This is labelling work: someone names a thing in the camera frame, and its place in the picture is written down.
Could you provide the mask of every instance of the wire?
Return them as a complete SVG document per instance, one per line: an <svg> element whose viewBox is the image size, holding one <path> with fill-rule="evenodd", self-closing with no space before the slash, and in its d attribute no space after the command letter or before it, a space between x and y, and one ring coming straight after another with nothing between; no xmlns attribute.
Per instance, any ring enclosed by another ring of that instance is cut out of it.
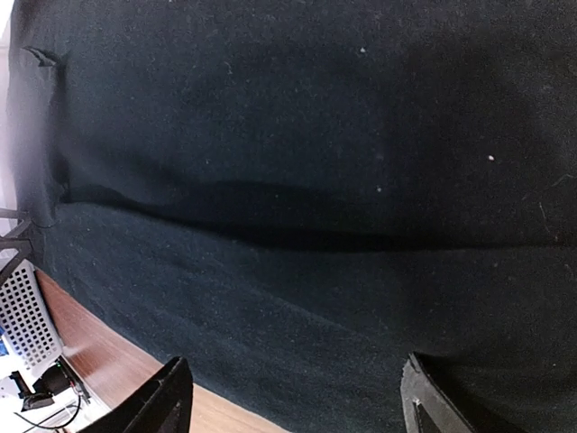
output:
<svg viewBox="0 0 577 433"><path fill-rule="evenodd" d="M53 413L52 415L50 415L49 417L46 417L45 419L43 419L42 421L40 421L40 423L44 423L46 421L48 421L49 419L53 419L54 417L60 415L60 413L62 413L64 410L66 409L75 409L77 407L76 404L69 404L68 406L63 407L62 409L60 409L58 412ZM26 429L25 431L23 431L22 433L28 433L29 431L35 429L36 427L32 426L28 429Z"/></svg>
<svg viewBox="0 0 577 433"><path fill-rule="evenodd" d="M74 415L72 415L72 418L70 418L65 424L62 424L61 426L56 426L56 427L46 427L46 426L42 426L40 424L35 424L32 421L29 421L28 419L26 419L25 417L20 415L18 412L15 412L14 415L16 415L22 421L26 421L28 424L30 424L31 426L36 427L36 428L43 428L45 430L60 430L61 428L65 428L65 427L69 426L70 424L72 424L72 421L74 421L74 419L76 419L76 417L80 413L81 404L82 404L82 397L80 395L78 395L78 406L76 407L76 412L74 412Z"/></svg>

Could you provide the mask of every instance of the white surface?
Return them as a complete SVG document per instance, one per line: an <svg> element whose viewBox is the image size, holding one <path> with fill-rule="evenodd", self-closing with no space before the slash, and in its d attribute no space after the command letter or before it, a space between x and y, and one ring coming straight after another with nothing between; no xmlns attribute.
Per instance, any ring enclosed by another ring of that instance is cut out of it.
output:
<svg viewBox="0 0 577 433"><path fill-rule="evenodd" d="M8 342L5 341L5 338L3 336L0 338L2 339L2 343L8 349L9 348ZM22 360L18 356L10 354L10 352L8 352L8 354L9 355L0 356L0 379L9 376L10 374L12 374L12 372L16 372L23 369Z"/></svg>
<svg viewBox="0 0 577 433"><path fill-rule="evenodd" d="M7 47L10 41L9 20L14 0L0 0L0 47Z"/></svg>
<svg viewBox="0 0 577 433"><path fill-rule="evenodd" d="M20 390L16 382L6 376L0 381L0 417L5 413L19 412L22 408L22 400L18 398Z"/></svg>

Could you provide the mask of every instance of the black fabric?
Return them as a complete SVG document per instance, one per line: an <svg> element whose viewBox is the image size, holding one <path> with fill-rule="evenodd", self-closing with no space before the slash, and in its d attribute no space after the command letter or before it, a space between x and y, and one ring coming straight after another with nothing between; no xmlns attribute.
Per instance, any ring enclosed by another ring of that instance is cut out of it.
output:
<svg viewBox="0 0 577 433"><path fill-rule="evenodd" d="M576 7L16 0L36 263L292 431L403 431L409 351L574 431Z"/></svg>

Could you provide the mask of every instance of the wooden surface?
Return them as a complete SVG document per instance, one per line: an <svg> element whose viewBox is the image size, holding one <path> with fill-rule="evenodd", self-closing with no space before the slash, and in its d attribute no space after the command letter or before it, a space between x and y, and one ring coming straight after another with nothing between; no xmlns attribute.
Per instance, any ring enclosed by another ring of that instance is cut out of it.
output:
<svg viewBox="0 0 577 433"><path fill-rule="evenodd" d="M161 364L93 316L52 279L37 272L65 355L111 408L149 379ZM195 385L191 433L280 433L284 430Z"/></svg>

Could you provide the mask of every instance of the black bracket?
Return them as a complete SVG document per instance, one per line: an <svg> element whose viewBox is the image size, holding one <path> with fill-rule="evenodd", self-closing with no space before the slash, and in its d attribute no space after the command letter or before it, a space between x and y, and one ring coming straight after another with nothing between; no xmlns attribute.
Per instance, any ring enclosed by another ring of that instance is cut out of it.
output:
<svg viewBox="0 0 577 433"><path fill-rule="evenodd" d="M477 433L415 354L409 356L403 369L400 393L408 433Z"/></svg>
<svg viewBox="0 0 577 433"><path fill-rule="evenodd" d="M0 218L15 219L18 221L16 227L4 236L0 236L0 252L4 250L16 250L16 255L0 270L0 287L8 281L12 272L24 261L32 252L32 244L27 239L18 239L31 224L30 217L16 210L0 208Z"/></svg>
<svg viewBox="0 0 577 433"><path fill-rule="evenodd" d="M188 433L192 381L187 361L174 358L115 410L80 433Z"/></svg>

